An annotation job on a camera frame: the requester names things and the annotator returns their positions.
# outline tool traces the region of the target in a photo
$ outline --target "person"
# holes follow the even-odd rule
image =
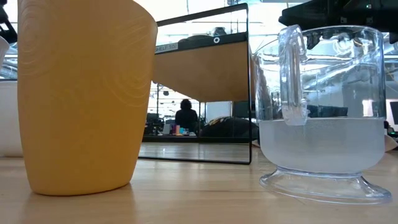
[[[198,115],[197,112],[192,109],[191,101],[188,99],[182,100],[180,104],[180,110],[175,114],[175,124],[181,128],[189,129],[190,132],[195,132]]]

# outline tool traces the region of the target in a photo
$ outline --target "yellow cup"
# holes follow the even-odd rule
[[[18,106],[30,187],[126,185],[147,113],[157,25],[132,0],[19,0]]]

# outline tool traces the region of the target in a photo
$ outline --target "pitcher handle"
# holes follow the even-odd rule
[[[307,122],[307,102],[303,99],[300,76],[301,59],[306,51],[298,25],[279,33],[280,99],[282,114],[289,126],[302,126]]]

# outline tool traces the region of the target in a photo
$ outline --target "dark hair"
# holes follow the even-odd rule
[[[181,108],[181,110],[191,109],[192,108],[191,101],[189,101],[188,99],[182,100],[181,104],[180,104],[180,108]]]

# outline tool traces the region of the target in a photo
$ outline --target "table surface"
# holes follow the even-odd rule
[[[249,144],[167,144],[146,142],[141,145],[139,156],[246,163],[250,160]]]
[[[398,152],[364,172],[389,189],[384,205],[337,205],[280,195],[258,180],[274,170],[258,149],[252,165],[139,160],[131,183],[101,194],[30,191],[22,159],[0,158],[0,223],[397,223]]]

